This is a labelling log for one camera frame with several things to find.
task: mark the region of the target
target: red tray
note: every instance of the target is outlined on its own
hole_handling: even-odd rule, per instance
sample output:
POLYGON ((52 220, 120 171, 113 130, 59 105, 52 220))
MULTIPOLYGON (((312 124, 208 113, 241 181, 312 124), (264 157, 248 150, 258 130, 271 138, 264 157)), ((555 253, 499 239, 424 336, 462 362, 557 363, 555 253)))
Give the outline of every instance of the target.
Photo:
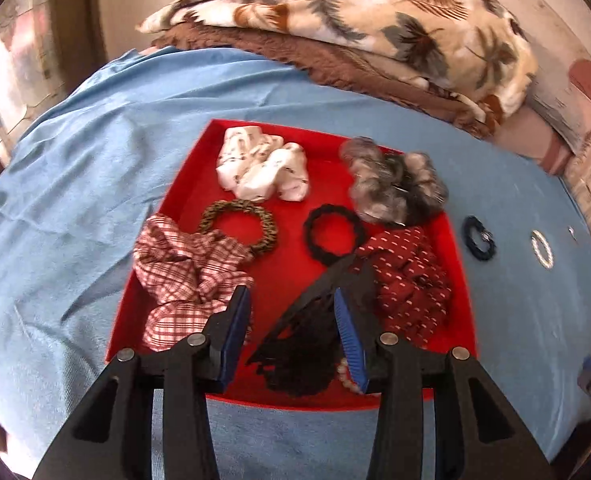
MULTIPOLYGON (((242 350, 236 376, 221 396, 214 398, 269 408, 295 410, 359 410, 376 408, 379 397, 359 396, 349 392, 335 380, 329 388, 311 397, 294 398, 270 391, 262 376, 256 375, 255 366, 246 361, 259 342, 271 329, 281 314, 300 293, 313 283, 325 267, 307 252, 303 241, 302 225, 309 212, 324 203, 352 207, 348 189, 352 176, 338 158, 339 146, 345 137, 301 130, 277 124, 252 123, 214 119, 206 127, 200 139, 189 153, 175 181, 170 187, 159 212, 178 222, 185 232, 195 232, 202 211, 215 200, 232 200, 231 192, 218 184, 216 159, 224 140, 224 131, 232 126, 256 125, 266 134, 284 137, 285 142, 297 142, 307 156, 307 170, 311 183, 309 195, 303 202, 284 202, 273 196, 262 205, 270 210, 278 226, 278 244, 274 251, 245 267, 255 279, 252 293, 253 332, 248 345, 242 350)), ((383 229, 367 225, 371 235, 383 229)), ((216 226, 244 243, 250 243, 262 235, 256 218, 242 213, 222 215, 216 226)), ((447 272, 453 288, 447 324, 435 332, 429 340, 429 349, 447 352, 454 346, 464 346, 476 355, 475 332, 471 303, 464 278, 463 267, 447 215, 442 213, 423 226, 431 238, 435 254, 447 272)), ((315 232, 327 250, 346 253, 351 250, 353 230, 343 219, 329 216, 320 219, 315 232)), ((143 345, 144 323, 155 303, 142 288, 132 271, 118 307, 111 339, 107 349, 107 361, 121 348, 130 347, 148 353, 143 345)))

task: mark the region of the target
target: hair tie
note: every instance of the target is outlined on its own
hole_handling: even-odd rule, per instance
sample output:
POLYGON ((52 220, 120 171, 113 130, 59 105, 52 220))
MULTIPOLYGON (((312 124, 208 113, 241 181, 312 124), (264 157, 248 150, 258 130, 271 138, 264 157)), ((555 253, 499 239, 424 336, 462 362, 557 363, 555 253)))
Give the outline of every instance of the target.
POLYGON ((242 211, 244 213, 251 213, 260 218, 262 224, 262 238, 249 246, 249 250, 254 256, 271 251, 278 241, 278 228, 273 219, 273 215, 265 208, 255 205, 250 200, 218 200, 213 202, 202 213, 202 219, 198 224, 198 230, 201 233, 211 231, 214 220, 223 211, 242 211))
POLYGON ((318 260, 322 265, 326 267, 331 267, 334 263, 338 262, 340 259, 348 256, 351 253, 347 254, 334 254, 329 251, 322 249, 319 245, 313 241, 313 224, 322 216, 329 215, 329 214, 338 214, 340 216, 344 216, 352 225, 353 225, 353 232, 355 234, 355 241, 353 244, 353 249, 351 253, 357 250, 358 247, 364 245, 367 241, 367 231, 365 230, 364 225, 360 221, 360 218, 353 212, 351 209, 348 209, 341 205, 333 205, 333 204, 324 204, 321 205, 319 208, 314 209, 309 213, 309 216, 304 222, 304 241, 309 248, 309 252, 314 260, 318 260))
POLYGON ((492 259, 496 253, 496 245, 493 241, 493 235, 490 231, 484 227, 482 222, 479 221, 475 216, 467 216, 464 219, 464 223, 462 225, 462 231, 464 236, 464 243, 466 243, 467 248, 471 251, 471 254, 475 256, 478 260, 482 262, 486 262, 492 259), (471 231, 475 229, 479 234, 482 241, 488 243, 489 248, 486 251, 480 249, 475 240, 473 240, 473 236, 471 235, 471 231))
POLYGON ((533 245, 533 252, 535 253, 535 256, 540 262, 540 265, 543 266, 545 269, 552 269, 553 251, 551 250, 549 242, 546 241, 546 238, 544 238, 544 235, 540 231, 531 231, 531 245, 533 245), (546 251, 546 258, 542 255, 538 242, 540 242, 544 246, 544 250, 546 251))

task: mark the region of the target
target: black hair tie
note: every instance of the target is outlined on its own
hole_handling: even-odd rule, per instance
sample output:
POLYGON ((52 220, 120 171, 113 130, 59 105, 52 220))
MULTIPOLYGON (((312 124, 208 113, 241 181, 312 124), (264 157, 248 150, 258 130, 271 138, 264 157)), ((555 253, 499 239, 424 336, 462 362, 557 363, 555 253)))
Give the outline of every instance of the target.
POLYGON ((464 223, 462 225, 462 231, 464 236, 464 242, 466 243, 467 248, 471 251, 471 254, 475 256, 478 260, 486 262, 492 259, 496 253, 496 245, 493 241, 493 235, 490 231, 487 231, 482 222, 479 221, 475 216, 467 216, 464 219, 464 223), (486 251, 480 249, 475 240, 473 240, 473 236, 471 235, 471 231, 475 229, 480 234, 480 238, 486 243, 488 243, 489 248, 486 251))
POLYGON ((357 250, 357 248, 361 245, 364 245, 364 243, 368 240, 367 231, 365 230, 364 225, 362 225, 360 218, 351 209, 348 209, 341 205, 333 204, 324 204, 321 205, 319 208, 314 209, 309 213, 306 222, 304 222, 304 241, 307 247, 309 247, 309 252, 311 253, 311 256, 315 260, 318 260, 321 264, 325 265, 326 267, 331 267, 341 258, 344 258, 345 256, 348 256, 348 254, 351 254, 333 254, 329 251, 325 251, 319 245, 316 245, 316 243, 314 243, 313 224, 320 217, 329 214, 338 214, 344 216, 344 218, 346 218, 353 225, 353 232, 355 233, 355 242, 353 244, 353 249, 351 250, 351 253, 357 250))

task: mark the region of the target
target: gray fluffy scrunchie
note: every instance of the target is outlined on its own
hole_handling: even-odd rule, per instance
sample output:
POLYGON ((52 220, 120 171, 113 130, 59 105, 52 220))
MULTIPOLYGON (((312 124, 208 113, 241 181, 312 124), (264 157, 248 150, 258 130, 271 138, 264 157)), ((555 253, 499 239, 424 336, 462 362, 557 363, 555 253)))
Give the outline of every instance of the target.
POLYGON ((417 225, 441 212, 448 189, 426 153, 384 154, 368 137, 346 141, 339 156, 355 176, 350 190, 366 222, 417 225))

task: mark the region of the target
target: blue tablecloth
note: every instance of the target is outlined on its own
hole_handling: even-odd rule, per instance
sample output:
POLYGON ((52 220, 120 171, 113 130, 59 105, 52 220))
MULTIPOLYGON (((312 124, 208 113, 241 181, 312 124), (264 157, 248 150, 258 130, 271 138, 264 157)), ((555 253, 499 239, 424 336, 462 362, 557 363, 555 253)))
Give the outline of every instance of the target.
MULTIPOLYGON (((99 70, 39 118, 0 176, 0 423, 36 463, 104 366, 141 224, 216 117, 366 135, 432 156, 453 225, 474 214, 498 245, 482 263, 460 240, 480 361, 552 458, 591 414, 576 386, 591 353, 591 237, 563 183, 447 123, 317 86, 293 67, 231 48, 165 48, 99 70), (552 270, 533 254, 533 229, 551 245, 552 270)), ((209 412, 225 480, 365 477, 375 412, 220 402, 209 412)), ((425 413, 432 478, 430 403, 425 413)))

